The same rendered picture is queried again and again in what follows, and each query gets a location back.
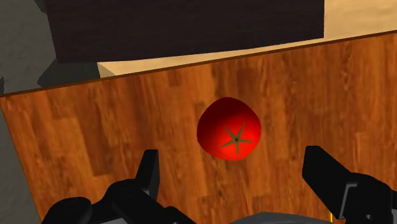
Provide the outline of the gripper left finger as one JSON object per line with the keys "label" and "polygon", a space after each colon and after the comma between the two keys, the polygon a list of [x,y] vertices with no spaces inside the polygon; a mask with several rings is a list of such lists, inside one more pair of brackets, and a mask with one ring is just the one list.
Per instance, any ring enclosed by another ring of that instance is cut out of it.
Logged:
{"label": "gripper left finger", "polygon": [[56,202],[41,224],[195,224],[173,206],[157,202],[160,186],[158,150],[145,150],[137,174],[111,184],[103,198],[91,203],[85,197],[70,197]]}

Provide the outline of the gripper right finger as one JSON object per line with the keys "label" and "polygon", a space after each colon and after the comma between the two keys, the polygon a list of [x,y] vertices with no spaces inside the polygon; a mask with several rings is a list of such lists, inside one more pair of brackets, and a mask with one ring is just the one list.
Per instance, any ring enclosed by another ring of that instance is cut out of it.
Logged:
{"label": "gripper right finger", "polygon": [[302,178],[331,214],[345,224],[397,224],[397,191],[351,172],[320,146],[307,146]]}

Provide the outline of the red tomato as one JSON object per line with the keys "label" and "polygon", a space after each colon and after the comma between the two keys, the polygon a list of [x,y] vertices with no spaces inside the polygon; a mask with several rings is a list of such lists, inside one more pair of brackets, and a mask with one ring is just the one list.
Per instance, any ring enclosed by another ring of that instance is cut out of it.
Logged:
{"label": "red tomato", "polygon": [[224,97],[214,101],[201,115],[197,141],[202,149],[222,160],[242,160],[257,147],[261,122],[244,102]]}

